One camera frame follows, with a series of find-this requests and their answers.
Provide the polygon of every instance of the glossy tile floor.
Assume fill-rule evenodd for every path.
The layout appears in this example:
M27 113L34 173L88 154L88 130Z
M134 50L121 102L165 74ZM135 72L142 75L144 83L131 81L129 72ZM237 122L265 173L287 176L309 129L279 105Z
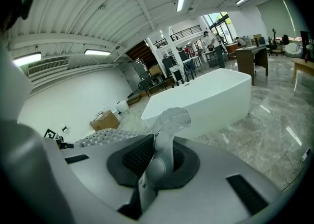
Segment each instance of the glossy tile floor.
M202 66L204 73L214 70L207 63ZM230 151L282 190L288 185L288 173L298 170L302 155L314 146L314 77L298 72L297 83L292 84L293 63L284 55L270 56L268 66L268 77L264 68L256 69L244 119L193 140ZM236 60L228 61L226 69L237 70ZM148 101L145 97L132 105L130 113L122 115L119 129L145 129L141 115Z

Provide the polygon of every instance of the window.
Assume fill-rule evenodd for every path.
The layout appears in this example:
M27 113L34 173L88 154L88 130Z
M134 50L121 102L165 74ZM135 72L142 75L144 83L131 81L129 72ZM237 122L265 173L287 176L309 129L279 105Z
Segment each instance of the window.
M236 30L227 12L204 15L204 18L208 22L210 30L215 34L219 34L226 43L231 44L233 39L237 37Z
M212 25L212 21L210 20L209 16L208 16L208 15L205 15L204 18L205 18L205 20L207 21L207 24L208 24L209 26L211 26L211 25Z

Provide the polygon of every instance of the wooden desk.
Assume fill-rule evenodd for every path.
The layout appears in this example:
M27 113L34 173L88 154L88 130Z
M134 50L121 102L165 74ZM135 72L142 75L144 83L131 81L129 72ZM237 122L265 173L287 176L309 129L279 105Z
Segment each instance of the wooden desk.
M247 46L235 50L237 67L239 72L246 73L252 77L252 85L254 85L254 63L257 66L266 68L266 76L268 76L268 59L266 45Z
M234 59L235 57L230 56L230 54L234 54L235 50L239 49L239 45L237 43L226 45L227 52L229 53L229 59Z
M301 58L293 58L292 61L294 62L292 83L295 82L295 76L296 76L297 70L304 71L314 76L314 63L312 62L305 63L305 59L301 59Z

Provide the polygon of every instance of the railing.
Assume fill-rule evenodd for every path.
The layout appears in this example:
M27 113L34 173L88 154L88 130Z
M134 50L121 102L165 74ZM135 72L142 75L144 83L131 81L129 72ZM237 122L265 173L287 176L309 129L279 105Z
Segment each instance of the railing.
M179 31L179 32L171 35L170 37L171 37L172 41L176 41L176 40L179 40L179 39L184 38L186 36L189 36L191 34L200 32L200 31L202 31L202 29L201 29L201 27L199 25L197 25L197 26L194 26L194 27L191 27L191 28Z
M154 46L156 46L157 49L166 46L168 44L167 40L165 38L161 39L160 41L154 43Z

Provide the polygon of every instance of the table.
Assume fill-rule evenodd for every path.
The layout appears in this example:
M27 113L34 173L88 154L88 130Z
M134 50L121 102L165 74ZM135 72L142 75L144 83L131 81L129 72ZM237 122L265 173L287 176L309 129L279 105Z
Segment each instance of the table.
M234 44L230 44L230 45L226 45L226 48L227 48L227 52L228 53L234 53L236 49L239 49L239 45L237 43L234 43Z
M153 95L141 119L151 127L163 111L173 107L185 108L192 119L191 127L176 136L194 138L244 118L249 110L250 97L251 77L248 74L217 69Z
M157 77L160 77L161 82L159 82L157 85L150 86L151 83L152 83L152 80L155 79L155 78L157 78ZM157 87L157 86L159 86L159 85L161 85L161 84L162 84L163 87L167 90L167 87L166 87L166 85L165 85L165 83L164 83L164 81L163 81L163 79L162 79L162 77L161 77L161 75L160 75L159 73L154 74L154 75L152 75L151 77L148 77L148 78L146 78L146 79L144 79L144 80L142 80L142 81L140 82L140 86L142 86L142 88L144 88L144 90L145 90L145 92L146 92L146 94L147 94L148 97L149 97L149 94L148 94L147 91L149 91L150 94L152 94L152 93L151 93L151 89L153 89L153 88L155 88L155 87Z
M254 64L264 67L265 75L268 76L266 45L243 47L235 50L235 55L239 72L251 75L252 85L254 85Z
M217 53L216 53L215 49L212 51L205 52L205 57L206 57L206 60L207 60L209 67L215 67L216 65L219 64L219 60L218 60Z
M292 61L294 62L294 71L293 71L293 78L292 83L295 82L296 71L300 70L306 72L308 74L314 75L314 63L312 62L305 62L305 59L301 58L293 58Z
M190 62L191 59L195 59L195 61L196 61L196 59L198 59L200 67L196 66L195 70L201 69L202 73L204 73L203 68L202 68L202 63L201 63L201 60L200 60L199 56L195 56L195 57L189 58L189 59L187 59L185 61L182 61L182 63L187 64L187 63Z

